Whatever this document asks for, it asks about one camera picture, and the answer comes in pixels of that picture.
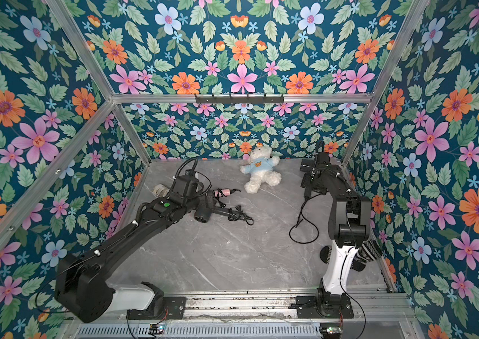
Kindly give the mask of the black boxy hair dryer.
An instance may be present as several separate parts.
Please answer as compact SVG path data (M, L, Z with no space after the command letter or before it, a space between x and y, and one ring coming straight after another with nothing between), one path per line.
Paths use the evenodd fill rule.
M316 162L304 159L300 165L300 171L304 173L300 186L304 189L304 199L311 198L313 192L320 191L320 175L315 172Z

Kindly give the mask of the dark grey round hair dryer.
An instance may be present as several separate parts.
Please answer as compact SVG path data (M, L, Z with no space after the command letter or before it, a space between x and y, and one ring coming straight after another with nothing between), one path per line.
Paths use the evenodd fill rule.
M200 223L208 223L212 215L226 216L229 221L241 219L238 210L224 208L215 199L201 199L194 213L194 219Z

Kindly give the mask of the pink hair dryer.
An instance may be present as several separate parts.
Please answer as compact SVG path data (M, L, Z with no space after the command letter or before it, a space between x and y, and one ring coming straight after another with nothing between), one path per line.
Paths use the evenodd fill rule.
M216 189L213 191L213 194L216 198L227 197L232 195L235 192L240 192L239 189Z

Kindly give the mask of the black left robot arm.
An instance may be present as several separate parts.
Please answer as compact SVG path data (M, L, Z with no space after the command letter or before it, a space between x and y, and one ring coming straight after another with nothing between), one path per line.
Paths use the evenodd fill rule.
M177 175L166 196L139 206L136 217L101 245L59 261L55 300L84 323L110 312L162 311L160 290L149 282L110 285L112 274L143 244L194 210L204 186L193 170Z

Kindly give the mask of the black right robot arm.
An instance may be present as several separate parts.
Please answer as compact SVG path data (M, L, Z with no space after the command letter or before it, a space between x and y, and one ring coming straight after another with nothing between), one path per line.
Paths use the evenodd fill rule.
M306 194L317 192L331 197L330 257L322 278L322 290L327 295L342 295L347 292L346 283L355 255L370 237L369 199L355 192L336 159L327 153L302 160L300 171L304 173L301 187Z

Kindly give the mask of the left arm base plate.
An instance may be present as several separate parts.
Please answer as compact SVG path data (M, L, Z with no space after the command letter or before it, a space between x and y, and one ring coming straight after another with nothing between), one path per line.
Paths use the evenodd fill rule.
M186 310L185 297L159 297L144 310L129 310L129 320L180 320Z

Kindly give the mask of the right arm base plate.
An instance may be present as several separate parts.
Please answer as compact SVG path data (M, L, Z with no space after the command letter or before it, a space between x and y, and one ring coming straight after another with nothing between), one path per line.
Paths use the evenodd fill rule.
M296 310L299 319L354 318L350 298L346 295L297 296L290 308Z

